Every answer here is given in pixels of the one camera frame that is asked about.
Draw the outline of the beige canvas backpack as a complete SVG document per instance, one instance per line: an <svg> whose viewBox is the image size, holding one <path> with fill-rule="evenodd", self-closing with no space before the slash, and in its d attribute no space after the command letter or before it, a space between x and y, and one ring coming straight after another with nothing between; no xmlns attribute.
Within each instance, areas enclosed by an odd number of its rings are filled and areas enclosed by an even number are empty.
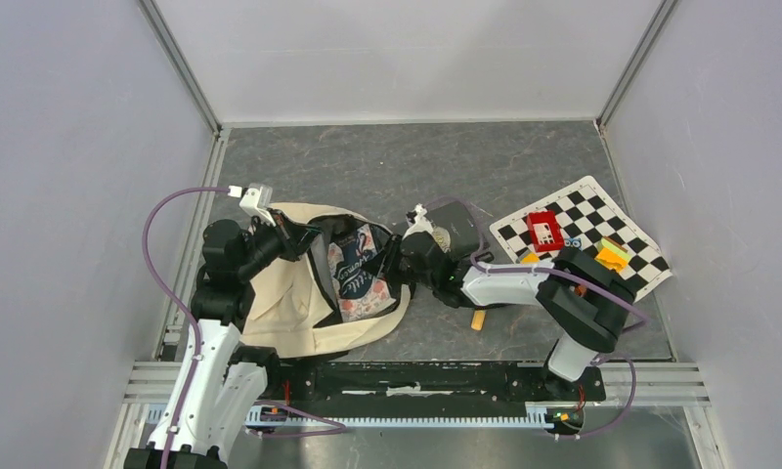
<svg viewBox="0 0 782 469"><path fill-rule="evenodd" d="M381 316L344 322L335 299L327 260L328 245L363 224L379 234L379 249L390 231L360 214L340 207L280 203L290 220L321 229L311 249L297 262L278 259L256 275L255 299L241 340L246 345L273 347L283 359L348 352L377 341L402 321L413 297L410 284L390 284L396 303Z"/></svg>

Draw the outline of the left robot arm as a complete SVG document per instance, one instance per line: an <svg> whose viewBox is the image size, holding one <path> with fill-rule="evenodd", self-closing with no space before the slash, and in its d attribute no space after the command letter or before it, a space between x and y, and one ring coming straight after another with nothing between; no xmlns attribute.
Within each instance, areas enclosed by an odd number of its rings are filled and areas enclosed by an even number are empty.
<svg viewBox="0 0 782 469"><path fill-rule="evenodd" d="M225 468L255 401L282 389L276 350L240 341L255 299L251 282L278 259L300 260L322 231L279 210L270 216L253 217L248 230L233 220L204 230L184 361L149 441L128 450L124 467Z"/></svg>

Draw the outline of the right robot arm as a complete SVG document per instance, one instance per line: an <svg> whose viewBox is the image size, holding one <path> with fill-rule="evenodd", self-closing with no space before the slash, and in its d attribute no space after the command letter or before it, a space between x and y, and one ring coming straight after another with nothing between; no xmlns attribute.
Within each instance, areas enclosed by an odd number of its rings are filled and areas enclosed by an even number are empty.
<svg viewBox="0 0 782 469"><path fill-rule="evenodd" d="M454 260L431 234L394 235L364 271L391 282L418 284L452 308L511 305L543 308L562 328L541 373L543 390L565 399L600 355L615 351L638 316L636 293L621 276L584 251L565 247L551 260L492 264Z"/></svg>

